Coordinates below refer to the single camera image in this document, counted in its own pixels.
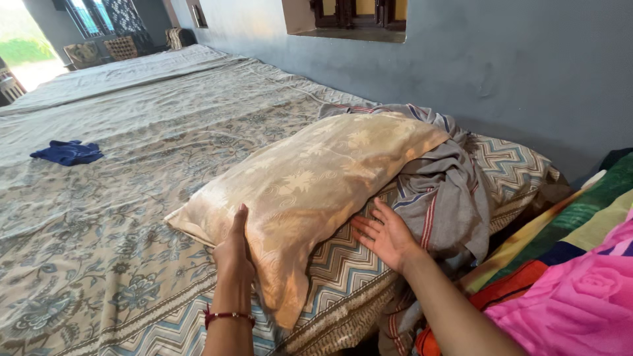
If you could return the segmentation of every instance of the hand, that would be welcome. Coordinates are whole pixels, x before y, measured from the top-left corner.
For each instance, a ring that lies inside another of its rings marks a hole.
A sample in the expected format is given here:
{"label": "hand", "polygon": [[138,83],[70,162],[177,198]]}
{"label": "hand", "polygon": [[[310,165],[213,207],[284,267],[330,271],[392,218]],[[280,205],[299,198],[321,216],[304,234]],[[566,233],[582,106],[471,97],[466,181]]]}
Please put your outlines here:
{"label": "hand", "polygon": [[352,231],[352,236],[374,252],[389,268],[402,274],[407,259],[422,251],[422,248],[413,239],[400,215],[378,198],[374,199],[374,203],[378,210],[372,210],[371,214],[382,223],[356,216],[351,221],[352,226],[370,239],[356,230]]}
{"label": "hand", "polygon": [[213,250],[213,259],[218,271],[218,284],[241,283],[250,288],[255,268],[251,261],[250,249],[244,235],[244,225],[248,208],[241,204],[233,219],[233,226],[227,237]]}

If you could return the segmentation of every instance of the right hand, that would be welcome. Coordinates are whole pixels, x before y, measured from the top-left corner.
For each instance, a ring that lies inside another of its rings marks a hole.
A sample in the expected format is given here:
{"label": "right hand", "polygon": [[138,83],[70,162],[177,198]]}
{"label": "right hand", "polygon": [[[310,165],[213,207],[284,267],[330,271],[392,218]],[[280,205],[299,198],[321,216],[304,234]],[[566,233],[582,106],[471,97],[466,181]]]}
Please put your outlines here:
{"label": "right hand", "polygon": [[389,268],[402,274],[407,259],[422,251],[422,248],[413,239],[400,215],[378,198],[374,199],[374,203],[378,209],[372,210],[371,214],[382,223],[356,216],[351,221],[352,226],[370,238],[356,230],[352,230],[352,236],[374,252]]}

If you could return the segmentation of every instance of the pink blanket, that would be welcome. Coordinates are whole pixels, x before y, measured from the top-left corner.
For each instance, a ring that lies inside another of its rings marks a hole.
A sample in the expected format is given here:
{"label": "pink blanket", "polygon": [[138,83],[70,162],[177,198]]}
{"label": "pink blanket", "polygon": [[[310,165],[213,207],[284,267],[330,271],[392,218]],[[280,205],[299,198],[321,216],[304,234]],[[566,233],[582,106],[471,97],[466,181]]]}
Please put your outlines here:
{"label": "pink blanket", "polygon": [[633,355],[633,208],[602,245],[486,314],[531,355]]}

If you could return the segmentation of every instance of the blue cloth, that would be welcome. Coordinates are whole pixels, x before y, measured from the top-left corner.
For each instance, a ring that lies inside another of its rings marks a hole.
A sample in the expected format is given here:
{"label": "blue cloth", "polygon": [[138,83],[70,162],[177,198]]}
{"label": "blue cloth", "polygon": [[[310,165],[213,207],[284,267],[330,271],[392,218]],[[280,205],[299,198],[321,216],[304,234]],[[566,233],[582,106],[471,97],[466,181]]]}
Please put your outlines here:
{"label": "blue cloth", "polygon": [[50,143],[51,147],[40,149],[31,153],[30,156],[43,158],[65,166],[88,164],[103,157],[103,154],[99,151],[99,145],[96,143],[89,143],[85,146],[80,143],[81,141],[79,140],[70,142],[53,140]]}

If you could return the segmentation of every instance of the doorway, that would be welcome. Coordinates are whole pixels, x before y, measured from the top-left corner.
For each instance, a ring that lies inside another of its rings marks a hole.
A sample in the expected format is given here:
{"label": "doorway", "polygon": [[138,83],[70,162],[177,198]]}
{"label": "doorway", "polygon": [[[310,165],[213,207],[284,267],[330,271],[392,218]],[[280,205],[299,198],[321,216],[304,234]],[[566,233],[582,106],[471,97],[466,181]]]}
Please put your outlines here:
{"label": "doorway", "polygon": [[27,92],[68,72],[21,0],[0,0],[0,57]]}

